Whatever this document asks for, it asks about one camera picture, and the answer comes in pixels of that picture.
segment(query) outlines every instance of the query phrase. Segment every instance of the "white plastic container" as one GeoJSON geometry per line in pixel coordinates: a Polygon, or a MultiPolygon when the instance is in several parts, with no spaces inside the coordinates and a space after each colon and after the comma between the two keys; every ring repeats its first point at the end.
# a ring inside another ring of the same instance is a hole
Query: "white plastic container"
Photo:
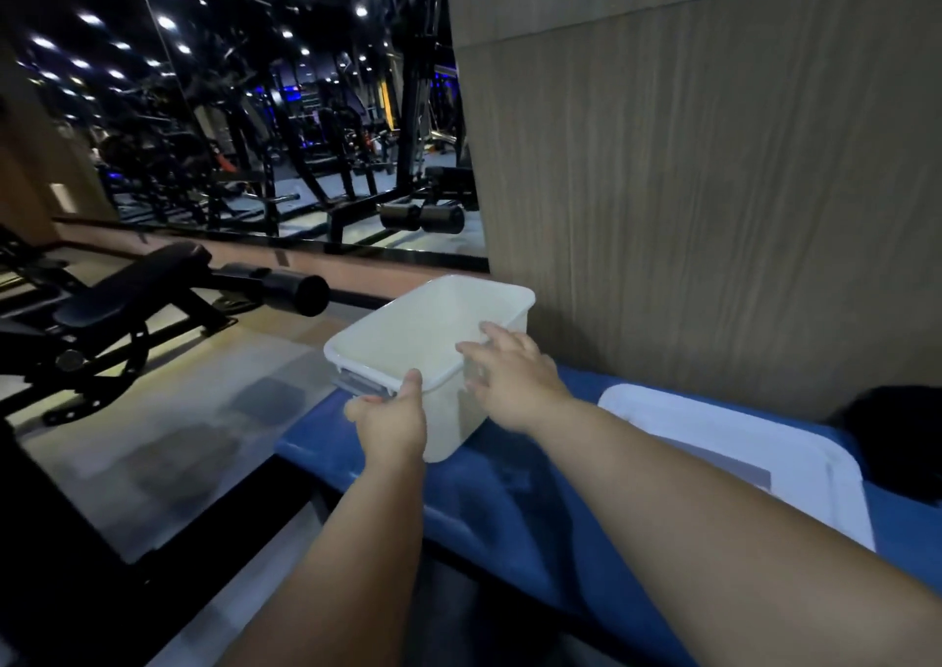
{"type": "Polygon", "coordinates": [[[860,466],[830,439],[635,384],[607,389],[598,405],[875,549],[860,466]]]}
{"type": "Polygon", "coordinates": [[[465,389],[474,363],[455,350],[456,342],[482,342],[478,325],[489,320],[511,331],[526,331],[526,314],[536,295],[519,285],[446,275],[338,332],[324,345],[337,366],[336,384],[354,394],[394,397],[411,368],[422,372],[422,400],[429,426],[427,461],[447,459],[487,414],[465,389]]]}

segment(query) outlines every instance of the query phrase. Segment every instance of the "adjustment plate with holes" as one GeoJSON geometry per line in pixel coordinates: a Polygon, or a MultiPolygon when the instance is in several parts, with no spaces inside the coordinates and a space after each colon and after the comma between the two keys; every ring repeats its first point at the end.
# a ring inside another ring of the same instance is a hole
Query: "adjustment plate with holes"
{"type": "Polygon", "coordinates": [[[108,406],[124,394],[140,376],[147,364],[149,351],[147,325],[141,323],[131,329],[129,353],[121,374],[95,375],[85,369],[60,374],[62,388],[73,390],[78,397],[59,409],[46,411],[42,414],[43,423],[48,427],[56,427],[78,421],[108,406]]]}

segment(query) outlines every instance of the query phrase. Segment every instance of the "person's left hand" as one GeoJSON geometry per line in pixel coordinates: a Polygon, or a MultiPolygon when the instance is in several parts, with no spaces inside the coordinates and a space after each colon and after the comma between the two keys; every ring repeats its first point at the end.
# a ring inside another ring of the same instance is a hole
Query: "person's left hand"
{"type": "Polygon", "coordinates": [[[395,399],[350,399],[344,415],[356,423],[367,466],[401,468],[421,463],[427,438],[422,409],[422,374],[410,369],[395,399]]]}

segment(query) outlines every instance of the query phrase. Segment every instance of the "person's right hand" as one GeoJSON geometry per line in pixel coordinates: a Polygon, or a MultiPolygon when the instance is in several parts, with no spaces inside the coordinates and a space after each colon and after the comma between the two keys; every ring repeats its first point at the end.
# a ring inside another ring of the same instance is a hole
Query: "person's right hand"
{"type": "Polygon", "coordinates": [[[455,349],[487,370],[487,379],[469,379],[468,391],[503,428],[531,433],[572,395],[559,379],[556,363],[540,353],[524,332],[509,332],[493,322],[480,329],[493,342],[458,342],[455,349]]]}

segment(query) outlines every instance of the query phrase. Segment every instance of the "blue table surface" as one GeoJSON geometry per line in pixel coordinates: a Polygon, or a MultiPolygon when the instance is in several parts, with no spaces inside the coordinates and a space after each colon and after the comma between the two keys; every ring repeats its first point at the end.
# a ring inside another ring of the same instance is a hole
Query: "blue table surface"
{"type": "MultiPolygon", "coordinates": [[[[597,403],[615,376],[566,367],[575,397],[597,403]]],[[[363,470],[340,390],[283,435],[276,452],[339,491],[363,470]]],[[[847,447],[847,434],[816,424],[713,402],[812,431],[847,447]]],[[[864,482],[877,552],[942,593],[942,509],[864,482]]],[[[530,439],[486,421],[451,457],[432,463],[425,481],[425,535],[547,605],[600,625],[649,660],[694,661],[608,542],[589,509],[530,439]]]]}

